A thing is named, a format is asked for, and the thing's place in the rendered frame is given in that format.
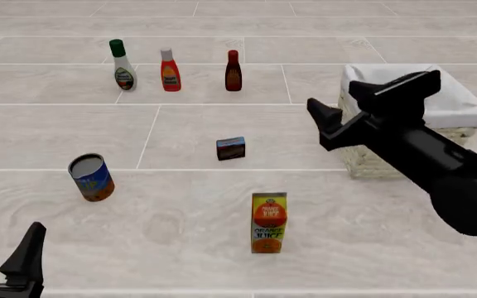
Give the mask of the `dark brown sauce bottle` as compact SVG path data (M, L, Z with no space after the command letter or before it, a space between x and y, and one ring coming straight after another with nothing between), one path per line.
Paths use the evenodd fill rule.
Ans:
M239 64L239 52L228 51L228 64L225 71L225 88L227 91L240 91L242 88L242 71Z

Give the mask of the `chocolate pudding box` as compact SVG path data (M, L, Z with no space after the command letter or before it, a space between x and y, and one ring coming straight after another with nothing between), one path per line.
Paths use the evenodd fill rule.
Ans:
M244 137L235 137L217 140L216 151L219 161L244 158L246 153L245 139Z

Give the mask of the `red sauce bottle grey cap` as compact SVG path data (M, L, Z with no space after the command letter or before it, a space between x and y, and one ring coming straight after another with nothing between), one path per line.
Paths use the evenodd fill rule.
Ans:
M172 49L170 47L161 49L161 82L163 89L167 92L181 90L180 71L173 58Z

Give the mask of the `wicker basket with white liner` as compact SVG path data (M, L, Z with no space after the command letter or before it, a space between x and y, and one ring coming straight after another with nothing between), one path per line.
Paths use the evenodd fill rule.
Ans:
M350 81L385 84L417 71L441 72L441 91L425 99L426 126L451 141L464 146L477 131L477 98L465 86L438 65L432 64L348 64L344 66L340 81L337 106L343 111L342 122L347 123L360 112L349 95ZM351 178L402 178L382 158L365 146L339 149Z

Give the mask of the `blue and orange tin can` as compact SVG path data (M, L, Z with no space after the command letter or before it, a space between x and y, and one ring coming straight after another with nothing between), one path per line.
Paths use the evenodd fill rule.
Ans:
M105 200L115 189L105 160L98 153L78 156L69 164L68 172L84 199L89 202Z

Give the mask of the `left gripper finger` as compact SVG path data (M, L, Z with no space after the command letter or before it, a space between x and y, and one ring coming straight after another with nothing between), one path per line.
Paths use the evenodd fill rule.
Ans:
M12 255L1 265L6 285L21 287L35 282L43 283L42 253L46 228L39 222L32 223Z

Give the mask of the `white dressing bottle green cap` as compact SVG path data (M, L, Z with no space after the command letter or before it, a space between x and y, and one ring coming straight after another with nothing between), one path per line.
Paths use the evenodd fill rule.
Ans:
M113 56L113 77L122 91L133 91L137 87L137 74L128 60L123 41L112 39L109 47Z

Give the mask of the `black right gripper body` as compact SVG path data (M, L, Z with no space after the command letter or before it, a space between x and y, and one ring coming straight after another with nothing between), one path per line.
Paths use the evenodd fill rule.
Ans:
M383 118L371 114L373 104L364 104L357 116L335 133L319 131L320 144L327 150L366 146L372 151L423 151L423 120Z

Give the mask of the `orange juice carton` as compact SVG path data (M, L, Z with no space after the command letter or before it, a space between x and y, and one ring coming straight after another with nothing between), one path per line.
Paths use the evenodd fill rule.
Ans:
M252 253L280 253L287 225L287 193L253 193Z

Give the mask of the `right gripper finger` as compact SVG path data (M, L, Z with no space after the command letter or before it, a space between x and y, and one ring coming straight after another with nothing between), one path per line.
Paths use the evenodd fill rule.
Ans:
M363 81L349 82L349 95L358 104L372 104L385 101L387 96L382 94L388 87L387 84L370 84Z
M306 109L313 118L319 131L335 133L341 128L343 111L340 108L326 106L317 99L307 99Z

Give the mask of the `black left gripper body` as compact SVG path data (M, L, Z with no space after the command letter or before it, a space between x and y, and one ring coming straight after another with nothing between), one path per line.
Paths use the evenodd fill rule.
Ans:
M0 284L0 298L41 298L43 285L29 282L25 286L8 286Z

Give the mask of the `right gripper plate on stalk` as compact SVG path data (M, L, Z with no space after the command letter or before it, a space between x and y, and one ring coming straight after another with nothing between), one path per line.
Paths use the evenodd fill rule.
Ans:
M406 74L373 92L371 114L383 118L419 121L425 112L425 99L440 90L440 71L418 71Z

